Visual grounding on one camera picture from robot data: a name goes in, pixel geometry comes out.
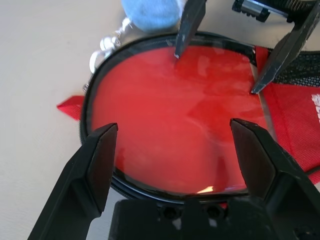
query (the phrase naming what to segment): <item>beige surface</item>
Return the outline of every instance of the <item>beige surface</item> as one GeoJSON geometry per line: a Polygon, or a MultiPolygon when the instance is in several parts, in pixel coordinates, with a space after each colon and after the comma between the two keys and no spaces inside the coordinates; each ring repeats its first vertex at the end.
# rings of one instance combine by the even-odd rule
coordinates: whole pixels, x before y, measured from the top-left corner
{"type": "MultiPolygon", "coordinates": [[[[291,28],[266,24],[211,0],[200,29],[274,47],[291,28]]],[[[80,146],[78,122],[56,104],[82,94],[89,58],[100,39],[120,26],[119,0],[2,0],[0,3],[0,240],[25,240],[64,165],[80,146]]],[[[320,26],[306,45],[320,50],[320,26]]],[[[87,239],[106,239],[113,205],[95,219],[87,239]]]]}

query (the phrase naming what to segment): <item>blue fuzzy object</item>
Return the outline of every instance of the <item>blue fuzzy object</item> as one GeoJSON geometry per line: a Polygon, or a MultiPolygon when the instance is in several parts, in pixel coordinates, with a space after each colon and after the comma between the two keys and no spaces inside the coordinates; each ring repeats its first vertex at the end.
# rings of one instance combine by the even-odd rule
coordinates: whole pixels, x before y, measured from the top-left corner
{"type": "Polygon", "coordinates": [[[174,27],[181,10],[179,0],[121,0],[127,17],[147,33],[163,32],[174,27]]]}

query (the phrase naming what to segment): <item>red fabric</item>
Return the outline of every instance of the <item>red fabric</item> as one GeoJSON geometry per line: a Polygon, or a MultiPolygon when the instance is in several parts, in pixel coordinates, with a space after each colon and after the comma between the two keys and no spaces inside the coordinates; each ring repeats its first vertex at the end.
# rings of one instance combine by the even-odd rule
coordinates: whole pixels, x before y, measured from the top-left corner
{"type": "MultiPolygon", "coordinates": [[[[261,71],[267,58],[268,50],[256,47],[258,71],[261,71]]],[[[320,88],[270,83],[263,90],[263,95],[278,143],[305,172],[319,166],[320,88]]],[[[311,174],[309,178],[314,184],[318,183],[320,171],[311,174]]]]}
{"type": "Polygon", "coordinates": [[[163,191],[194,194],[245,188],[230,118],[266,127],[247,57],[189,46],[145,51],[115,66],[99,84],[92,129],[118,123],[115,166],[163,191]]]}
{"type": "Polygon", "coordinates": [[[56,106],[61,112],[75,120],[80,120],[84,96],[72,96],[56,106]]]}

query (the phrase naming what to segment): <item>red fabric tag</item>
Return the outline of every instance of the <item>red fabric tag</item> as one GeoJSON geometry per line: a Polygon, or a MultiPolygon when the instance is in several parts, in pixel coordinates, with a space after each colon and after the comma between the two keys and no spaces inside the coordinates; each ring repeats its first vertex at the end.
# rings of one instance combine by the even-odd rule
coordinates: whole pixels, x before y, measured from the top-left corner
{"type": "MultiPolygon", "coordinates": [[[[256,47],[258,72],[268,50],[256,47]]],[[[263,95],[267,102],[278,143],[307,172],[320,165],[320,88],[270,83],[263,95]]],[[[320,182],[320,171],[309,176],[320,182]]]]}
{"type": "Polygon", "coordinates": [[[75,120],[80,120],[84,96],[72,96],[56,106],[61,112],[75,120]]]}

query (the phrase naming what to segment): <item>red lens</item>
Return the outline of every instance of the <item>red lens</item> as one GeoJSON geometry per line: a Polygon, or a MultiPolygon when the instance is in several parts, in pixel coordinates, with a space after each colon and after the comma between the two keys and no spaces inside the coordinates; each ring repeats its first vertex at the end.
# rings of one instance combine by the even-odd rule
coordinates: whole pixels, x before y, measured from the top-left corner
{"type": "Polygon", "coordinates": [[[266,127],[249,59],[230,50],[189,46],[131,56],[100,82],[91,128],[118,123],[115,166],[164,192],[196,194],[246,188],[231,118],[266,127]]]}

